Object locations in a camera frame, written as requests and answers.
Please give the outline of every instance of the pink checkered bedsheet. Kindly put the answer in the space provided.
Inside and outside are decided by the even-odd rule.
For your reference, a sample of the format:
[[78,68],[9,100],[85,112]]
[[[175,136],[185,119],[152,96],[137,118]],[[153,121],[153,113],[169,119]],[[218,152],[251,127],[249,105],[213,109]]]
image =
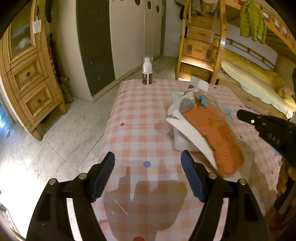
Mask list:
[[[98,159],[101,162],[112,151],[115,167],[103,196],[93,204],[108,241],[189,239],[203,204],[193,196],[181,167],[181,152],[174,150],[172,126],[165,120],[173,102],[171,92],[187,86],[188,82],[171,80],[156,80],[151,86],[141,80],[121,83]],[[229,88],[210,85],[208,92],[232,111],[237,135],[254,151],[249,185],[266,215],[276,198],[280,169],[272,148],[253,126],[237,119],[235,113],[244,105]],[[202,155],[193,153],[193,157],[210,169]],[[223,232],[227,203],[215,240]]]

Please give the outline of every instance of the screw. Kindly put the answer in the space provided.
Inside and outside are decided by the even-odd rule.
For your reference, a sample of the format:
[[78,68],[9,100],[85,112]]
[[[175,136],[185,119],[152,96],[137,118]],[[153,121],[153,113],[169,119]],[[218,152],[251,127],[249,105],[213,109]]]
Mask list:
[[83,179],[86,179],[87,174],[86,173],[81,173],[78,177],[79,177],[79,179],[83,180]]
[[217,175],[215,173],[213,173],[213,172],[210,172],[209,173],[209,178],[210,179],[216,179],[217,178]]
[[50,185],[54,185],[56,182],[57,182],[57,180],[56,180],[55,178],[52,178],[52,179],[49,180],[48,183],[49,183]]
[[239,183],[242,184],[243,186],[247,184],[247,181],[245,179],[240,179]]

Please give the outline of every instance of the dark wardrobe door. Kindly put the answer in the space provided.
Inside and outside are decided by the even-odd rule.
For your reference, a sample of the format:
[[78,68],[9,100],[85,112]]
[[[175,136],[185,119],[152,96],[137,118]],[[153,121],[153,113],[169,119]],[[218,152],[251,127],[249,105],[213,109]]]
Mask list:
[[82,63],[94,96],[115,80],[109,1],[76,0],[76,19]]

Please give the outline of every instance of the wooden staircase drawer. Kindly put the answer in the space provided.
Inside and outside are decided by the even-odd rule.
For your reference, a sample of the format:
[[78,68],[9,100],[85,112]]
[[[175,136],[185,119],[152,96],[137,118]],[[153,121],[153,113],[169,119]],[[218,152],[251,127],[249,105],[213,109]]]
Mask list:
[[197,26],[190,26],[189,38],[212,44],[214,39],[214,31]]
[[192,16],[191,25],[214,30],[215,18],[205,18],[201,16]]
[[43,80],[19,101],[20,107],[32,125],[40,118],[43,119],[56,102],[48,81],[49,78]]
[[11,70],[9,82],[19,101],[26,93],[48,77],[42,52],[35,53]]
[[211,62],[214,49],[214,46],[200,43],[192,39],[185,39],[183,54],[194,58],[199,58],[207,62]]
[[181,64],[180,78],[192,80],[193,77],[197,77],[204,81],[209,82],[212,76],[212,72],[206,69],[202,69],[189,64]]

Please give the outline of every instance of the hanging clothes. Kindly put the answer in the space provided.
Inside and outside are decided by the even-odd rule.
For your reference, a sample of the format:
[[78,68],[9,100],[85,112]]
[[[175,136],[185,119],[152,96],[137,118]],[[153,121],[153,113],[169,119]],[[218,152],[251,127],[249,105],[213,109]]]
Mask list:
[[252,38],[254,42],[265,44],[267,26],[262,11],[252,0],[248,0],[240,13],[240,36]]

